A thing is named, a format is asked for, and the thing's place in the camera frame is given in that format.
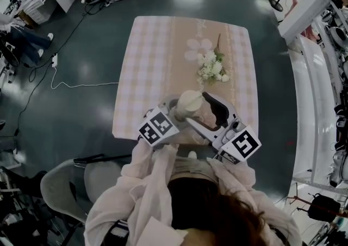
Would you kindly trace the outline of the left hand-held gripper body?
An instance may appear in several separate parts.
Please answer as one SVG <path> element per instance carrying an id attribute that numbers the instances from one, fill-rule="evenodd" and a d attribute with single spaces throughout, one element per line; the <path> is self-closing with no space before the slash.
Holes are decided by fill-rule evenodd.
<path id="1" fill-rule="evenodd" d="M 150 147 L 155 147 L 178 133 L 179 128 L 171 120 L 167 106 L 157 106 L 144 114 L 138 127 L 138 140 L 144 139 Z"/>

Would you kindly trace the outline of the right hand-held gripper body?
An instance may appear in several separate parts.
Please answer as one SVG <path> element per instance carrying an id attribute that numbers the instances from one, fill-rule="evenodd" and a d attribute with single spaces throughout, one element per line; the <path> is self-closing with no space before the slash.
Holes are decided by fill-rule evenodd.
<path id="1" fill-rule="evenodd" d="M 212 142 L 217 154 L 232 164 L 245 162 L 261 145 L 252 127 L 240 119 L 234 119 Z"/>

